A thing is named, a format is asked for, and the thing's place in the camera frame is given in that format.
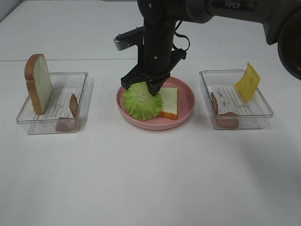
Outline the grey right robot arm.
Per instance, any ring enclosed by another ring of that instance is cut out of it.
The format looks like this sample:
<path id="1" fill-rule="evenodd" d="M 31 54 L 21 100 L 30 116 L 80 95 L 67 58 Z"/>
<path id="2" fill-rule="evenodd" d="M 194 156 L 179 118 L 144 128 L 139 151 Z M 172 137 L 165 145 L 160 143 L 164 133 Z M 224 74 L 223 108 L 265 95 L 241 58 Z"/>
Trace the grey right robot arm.
<path id="1" fill-rule="evenodd" d="M 173 38 L 182 21 L 203 24 L 214 16 L 263 25 L 266 42 L 278 44 L 279 58 L 294 77 L 301 76 L 301 3 L 299 0 L 140 0 L 143 26 L 116 36 L 118 50 L 138 47 L 137 65 L 121 79 L 123 88 L 146 82 L 156 95 L 186 51 Z"/>

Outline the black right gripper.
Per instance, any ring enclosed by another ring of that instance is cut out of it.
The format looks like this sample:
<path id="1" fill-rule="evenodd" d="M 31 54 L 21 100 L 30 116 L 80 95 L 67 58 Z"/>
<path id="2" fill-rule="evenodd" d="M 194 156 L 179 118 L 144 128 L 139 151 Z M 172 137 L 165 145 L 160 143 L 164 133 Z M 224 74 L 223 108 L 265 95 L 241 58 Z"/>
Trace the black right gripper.
<path id="1" fill-rule="evenodd" d="M 143 26 L 143 44 L 138 47 L 137 65 L 121 78 L 123 88 L 128 90 L 131 85 L 145 81 L 149 93 L 157 95 L 173 68 L 186 58 L 187 50 L 173 43 L 174 36 L 187 38 L 177 33 L 178 27 L 156 30 Z"/>

